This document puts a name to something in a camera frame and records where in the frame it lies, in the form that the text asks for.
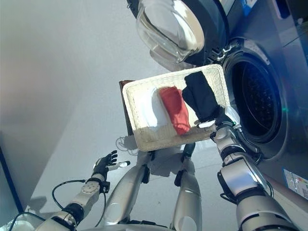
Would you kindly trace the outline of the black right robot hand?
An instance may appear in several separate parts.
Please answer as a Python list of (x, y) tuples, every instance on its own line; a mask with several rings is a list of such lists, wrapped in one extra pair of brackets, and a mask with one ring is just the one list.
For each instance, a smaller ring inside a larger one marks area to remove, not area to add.
[(230, 124), (232, 127), (240, 126), (240, 116), (238, 112), (231, 106), (225, 108), (220, 107), (217, 112), (214, 113), (216, 117), (207, 119), (204, 122), (196, 121), (197, 128), (207, 128), (213, 125), (219, 126), (223, 123)]

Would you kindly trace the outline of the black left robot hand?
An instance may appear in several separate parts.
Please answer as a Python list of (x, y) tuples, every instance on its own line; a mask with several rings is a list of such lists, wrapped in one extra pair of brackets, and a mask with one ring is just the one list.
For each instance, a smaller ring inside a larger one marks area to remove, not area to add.
[(130, 161), (118, 162), (117, 157), (117, 150), (113, 150), (108, 155), (99, 158), (93, 166), (92, 177), (100, 175), (106, 180), (109, 171), (118, 170), (130, 165)]

